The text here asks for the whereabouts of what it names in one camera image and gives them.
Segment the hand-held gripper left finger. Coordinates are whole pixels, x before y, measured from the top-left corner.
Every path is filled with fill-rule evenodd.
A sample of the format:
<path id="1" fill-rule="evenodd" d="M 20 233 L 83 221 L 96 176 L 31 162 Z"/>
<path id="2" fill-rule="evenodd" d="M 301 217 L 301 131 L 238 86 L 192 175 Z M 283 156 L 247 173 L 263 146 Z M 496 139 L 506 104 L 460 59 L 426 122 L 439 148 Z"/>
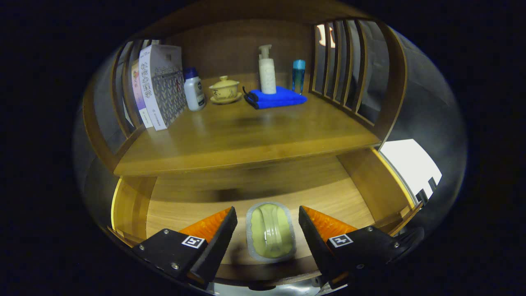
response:
<path id="1" fill-rule="evenodd" d="M 179 231 L 164 228 L 131 251 L 178 283 L 207 288 L 216 277 L 237 223 L 235 208 L 229 207 Z"/>

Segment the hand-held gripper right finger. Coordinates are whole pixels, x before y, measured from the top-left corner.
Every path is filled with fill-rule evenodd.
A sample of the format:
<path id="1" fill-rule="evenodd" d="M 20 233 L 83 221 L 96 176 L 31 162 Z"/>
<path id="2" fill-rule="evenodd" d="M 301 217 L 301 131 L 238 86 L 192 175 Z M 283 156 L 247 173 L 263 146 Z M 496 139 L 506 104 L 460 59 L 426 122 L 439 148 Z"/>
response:
<path id="1" fill-rule="evenodd" d="M 408 242 L 374 227 L 339 227 L 338 220 L 306 206 L 299 224 L 323 279 L 331 287 L 374 286 L 380 273 L 408 253 Z"/>

